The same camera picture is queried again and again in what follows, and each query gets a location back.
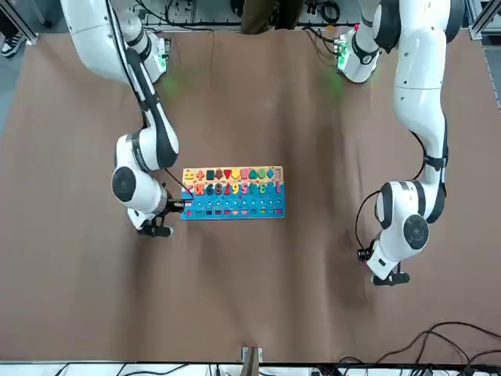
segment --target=yellow shape block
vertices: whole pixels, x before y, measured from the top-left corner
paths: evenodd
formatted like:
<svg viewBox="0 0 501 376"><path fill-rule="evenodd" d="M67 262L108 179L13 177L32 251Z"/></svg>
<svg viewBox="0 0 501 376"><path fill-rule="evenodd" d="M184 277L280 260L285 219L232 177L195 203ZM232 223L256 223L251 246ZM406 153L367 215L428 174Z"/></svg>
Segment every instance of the yellow shape block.
<svg viewBox="0 0 501 376"><path fill-rule="evenodd" d="M193 180L195 178L195 174L191 170L185 170L185 180Z"/></svg>

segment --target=green shape block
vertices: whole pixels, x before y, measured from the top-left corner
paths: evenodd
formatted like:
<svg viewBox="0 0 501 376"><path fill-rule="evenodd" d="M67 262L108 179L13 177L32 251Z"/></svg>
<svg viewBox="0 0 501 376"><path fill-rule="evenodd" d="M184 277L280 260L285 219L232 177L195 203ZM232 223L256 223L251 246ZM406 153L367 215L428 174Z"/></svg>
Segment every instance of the green shape block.
<svg viewBox="0 0 501 376"><path fill-rule="evenodd" d="M266 177L266 170L263 168L259 168L258 176L259 176L259 179L264 179Z"/></svg>

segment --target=table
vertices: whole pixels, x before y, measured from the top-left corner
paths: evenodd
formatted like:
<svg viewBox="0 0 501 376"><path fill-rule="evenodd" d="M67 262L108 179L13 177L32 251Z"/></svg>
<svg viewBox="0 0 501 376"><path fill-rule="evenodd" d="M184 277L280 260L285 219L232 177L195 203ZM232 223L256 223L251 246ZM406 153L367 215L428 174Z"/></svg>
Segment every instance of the table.
<svg viewBox="0 0 501 376"><path fill-rule="evenodd" d="M410 284L375 288L356 261L362 199L421 163L392 111L395 64L383 55L369 83L352 85L303 31L176 34L157 83L180 140L172 171L282 165L287 217L171 215L174 237L150 239L110 189L116 140L141 124L130 89L85 69L69 35L42 35L0 140L0 357L223 362L256 345L270 362L370 362L442 320L501 331L501 117L466 31L449 46L443 88L444 215L402 264ZM378 231L372 204L361 231L366 243ZM443 333L472 353L499 347L469 329ZM423 361L460 360L432 338Z"/></svg>

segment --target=number puzzle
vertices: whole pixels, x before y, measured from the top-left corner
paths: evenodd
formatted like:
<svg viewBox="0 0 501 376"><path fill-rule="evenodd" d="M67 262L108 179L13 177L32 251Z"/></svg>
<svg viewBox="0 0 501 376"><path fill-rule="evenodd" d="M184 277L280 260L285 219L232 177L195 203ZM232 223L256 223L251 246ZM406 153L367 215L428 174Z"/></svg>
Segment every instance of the number puzzle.
<svg viewBox="0 0 501 376"><path fill-rule="evenodd" d="M281 166L185 168L182 183L194 196L181 219L265 219L285 216ZM184 188L182 199L192 197Z"/></svg>

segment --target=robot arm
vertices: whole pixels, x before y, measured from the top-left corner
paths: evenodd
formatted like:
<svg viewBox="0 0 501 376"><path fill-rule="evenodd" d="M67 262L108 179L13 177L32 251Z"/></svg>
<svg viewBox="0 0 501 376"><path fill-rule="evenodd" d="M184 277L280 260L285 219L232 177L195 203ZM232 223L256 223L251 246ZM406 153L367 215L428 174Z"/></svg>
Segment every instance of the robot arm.
<svg viewBox="0 0 501 376"><path fill-rule="evenodd" d="M361 40L367 38L371 24L379 47L398 50L393 107L424 146L423 174L416 180L385 183L377 196L376 217L382 230L367 249L359 251L359 258L380 280L392 278L402 260L424 249L429 225L444 209L448 146L440 95L446 45L459 31L463 14L462 0L382 0L371 20L362 19ZM351 39L357 45L357 33ZM348 79L362 82L377 62L365 57L371 51L360 52L352 45L348 43L342 71Z"/></svg>
<svg viewBox="0 0 501 376"><path fill-rule="evenodd" d="M84 65L104 78L130 85L142 111L142 129L117 141L114 195L137 230L168 237L171 229L155 231L155 219L180 212L184 205L173 201L151 176L154 170L171 167L179 152L178 138L152 82L165 72L164 40L147 34L132 12L117 15L109 0L61 0L61 5Z"/></svg>

